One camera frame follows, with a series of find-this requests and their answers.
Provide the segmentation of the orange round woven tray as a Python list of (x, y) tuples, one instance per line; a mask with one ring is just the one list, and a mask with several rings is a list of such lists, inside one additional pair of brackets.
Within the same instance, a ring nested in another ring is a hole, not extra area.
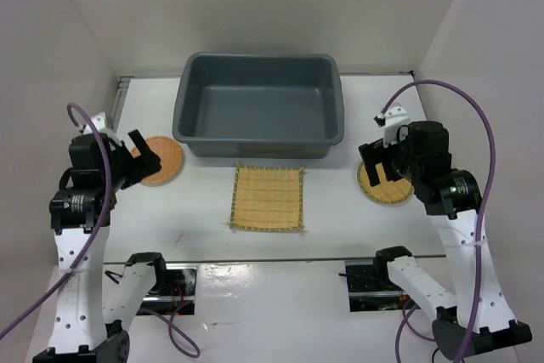
[(161, 170), (144, 178), (140, 183), (144, 186), (158, 187), (171, 182), (179, 174), (184, 164), (181, 145), (166, 136), (152, 136), (146, 138), (145, 142), (161, 159)]

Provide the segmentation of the green-rimmed round bamboo tray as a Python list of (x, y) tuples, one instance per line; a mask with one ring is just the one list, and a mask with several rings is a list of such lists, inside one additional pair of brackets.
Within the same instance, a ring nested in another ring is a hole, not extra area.
[(378, 164), (376, 170), (380, 184), (371, 186), (364, 162), (358, 166), (358, 184), (367, 198), (382, 205), (397, 205), (411, 198), (414, 188), (406, 179), (387, 181), (382, 164)]

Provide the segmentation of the square bamboo mat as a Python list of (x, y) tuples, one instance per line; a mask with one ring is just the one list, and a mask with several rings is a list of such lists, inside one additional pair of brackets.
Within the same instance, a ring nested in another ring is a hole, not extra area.
[(303, 168), (236, 165), (229, 227), (258, 232), (303, 229)]

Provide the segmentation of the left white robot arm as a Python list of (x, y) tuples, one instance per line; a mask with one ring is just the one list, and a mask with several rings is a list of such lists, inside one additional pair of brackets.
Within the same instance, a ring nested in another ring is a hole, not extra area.
[(71, 167), (49, 203), (59, 260), (54, 328), (35, 362), (127, 361), (128, 330), (143, 298), (168, 287), (163, 256), (138, 252), (124, 264), (110, 300), (103, 300), (104, 255), (116, 192), (161, 168), (159, 156), (139, 131), (128, 136), (138, 156), (110, 130), (82, 133), (71, 141)]

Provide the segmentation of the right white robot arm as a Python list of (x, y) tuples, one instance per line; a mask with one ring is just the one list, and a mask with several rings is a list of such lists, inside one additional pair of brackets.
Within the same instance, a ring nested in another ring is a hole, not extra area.
[(514, 316), (497, 279), (478, 184), (451, 166), (448, 131), (433, 121), (376, 121), (383, 137), (359, 148), (370, 184), (411, 184), (439, 232), (455, 290), (442, 287), (402, 246), (377, 251), (375, 284), (398, 286), (410, 297), (431, 320), (433, 339), (448, 360), (530, 342), (530, 326)]

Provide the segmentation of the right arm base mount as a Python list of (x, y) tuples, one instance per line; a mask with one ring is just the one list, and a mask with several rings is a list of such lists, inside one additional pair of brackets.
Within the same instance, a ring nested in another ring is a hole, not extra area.
[(338, 275), (347, 284), (352, 313), (409, 309), (414, 304), (406, 292), (378, 277), (370, 259), (348, 260)]

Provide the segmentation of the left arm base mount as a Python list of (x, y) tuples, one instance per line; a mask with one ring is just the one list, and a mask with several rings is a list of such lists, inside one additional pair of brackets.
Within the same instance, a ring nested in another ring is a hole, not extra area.
[[(128, 265), (106, 264), (103, 284), (103, 311), (114, 305), (118, 283), (127, 275)], [(141, 297), (139, 309), (153, 310), (160, 315), (170, 315), (182, 302), (195, 302), (197, 264), (165, 263), (161, 266), (161, 285), (156, 284)], [(137, 315), (146, 312), (137, 311)]]

